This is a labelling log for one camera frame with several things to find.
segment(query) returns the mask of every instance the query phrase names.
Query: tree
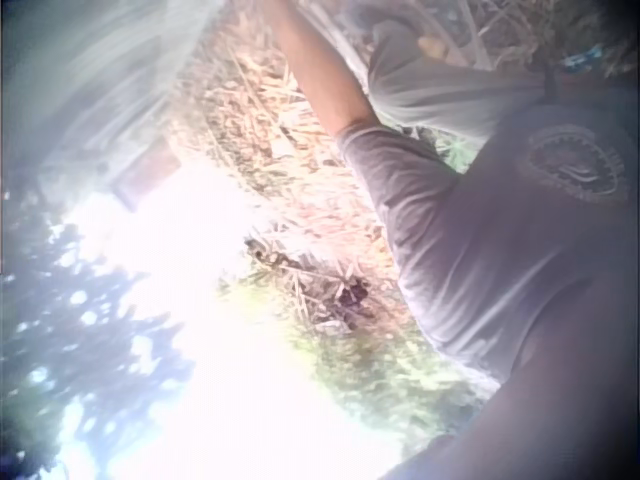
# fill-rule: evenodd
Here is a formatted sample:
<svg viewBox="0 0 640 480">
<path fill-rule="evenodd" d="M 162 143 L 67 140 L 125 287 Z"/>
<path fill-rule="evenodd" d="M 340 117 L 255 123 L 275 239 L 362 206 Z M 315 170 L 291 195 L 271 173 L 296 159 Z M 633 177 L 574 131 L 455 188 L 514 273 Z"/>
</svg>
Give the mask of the tree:
<svg viewBox="0 0 640 480">
<path fill-rule="evenodd" d="M 123 311 L 123 296 L 142 277 L 77 259 L 76 229 L 53 229 L 55 214 L 27 192 L 4 201 L 2 478 L 55 463 L 72 401 L 84 408 L 76 438 L 104 478 L 109 460 L 153 428 L 149 407 L 174 396 L 192 364 L 173 349 L 181 326 L 168 315 L 134 320 L 132 309 Z M 132 353 L 139 338 L 152 345 L 152 371 Z"/>
</svg>

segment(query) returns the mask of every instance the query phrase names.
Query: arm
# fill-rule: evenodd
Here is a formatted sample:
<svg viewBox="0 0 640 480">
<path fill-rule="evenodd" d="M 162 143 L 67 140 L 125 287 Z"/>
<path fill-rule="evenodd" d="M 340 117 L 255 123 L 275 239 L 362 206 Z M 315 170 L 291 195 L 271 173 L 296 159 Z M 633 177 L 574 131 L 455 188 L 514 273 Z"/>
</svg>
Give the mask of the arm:
<svg viewBox="0 0 640 480">
<path fill-rule="evenodd" d="M 331 136 L 352 125 L 380 123 L 340 54 L 290 0 L 263 0 L 262 9 L 298 85 Z"/>
</svg>

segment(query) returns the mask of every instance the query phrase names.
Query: t-shirt sleeve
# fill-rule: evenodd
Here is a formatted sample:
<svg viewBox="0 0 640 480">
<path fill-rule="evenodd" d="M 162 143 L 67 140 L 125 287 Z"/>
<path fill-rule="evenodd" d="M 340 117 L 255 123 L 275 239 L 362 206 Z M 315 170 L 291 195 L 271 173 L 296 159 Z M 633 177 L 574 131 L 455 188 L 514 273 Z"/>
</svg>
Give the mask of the t-shirt sleeve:
<svg viewBox="0 0 640 480">
<path fill-rule="evenodd" d="M 460 175 L 427 143 L 387 127 L 351 127 L 337 141 L 368 191 L 402 270 Z"/>
</svg>

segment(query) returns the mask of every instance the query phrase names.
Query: gray t-shirt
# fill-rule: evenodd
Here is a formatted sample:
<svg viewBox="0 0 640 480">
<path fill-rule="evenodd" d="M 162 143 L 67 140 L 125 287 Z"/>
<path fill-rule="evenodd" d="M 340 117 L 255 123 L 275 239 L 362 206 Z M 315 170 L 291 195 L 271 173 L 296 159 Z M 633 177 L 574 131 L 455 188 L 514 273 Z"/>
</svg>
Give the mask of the gray t-shirt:
<svg viewBox="0 0 640 480">
<path fill-rule="evenodd" d="M 465 175 L 424 143 L 353 127 L 338 144 L 387 229 L 405 300 L 439 352 L 510 376 L 535 326 L 553 331 L 602 278 L 635 284 L 637 145 L 590 111 L 537 107 Z"/>
</svg>

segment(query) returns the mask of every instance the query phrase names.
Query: printed logo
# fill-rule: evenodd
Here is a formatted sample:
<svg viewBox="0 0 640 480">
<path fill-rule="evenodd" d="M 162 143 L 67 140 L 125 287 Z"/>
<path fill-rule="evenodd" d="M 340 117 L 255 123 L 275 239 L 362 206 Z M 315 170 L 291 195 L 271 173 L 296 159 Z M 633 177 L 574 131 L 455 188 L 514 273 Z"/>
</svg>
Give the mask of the printed logo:
<svg viewBox="0 0 640 480">
<path fill-rule="evenodd" d="M 627 202 L 629 184 L 622 159 L 613 148 L 596 143 L 590 130 L 553 127 L 533 135 L 529 145 L 525 168 L 540 183 L 589 203 Z"/>
</svg>

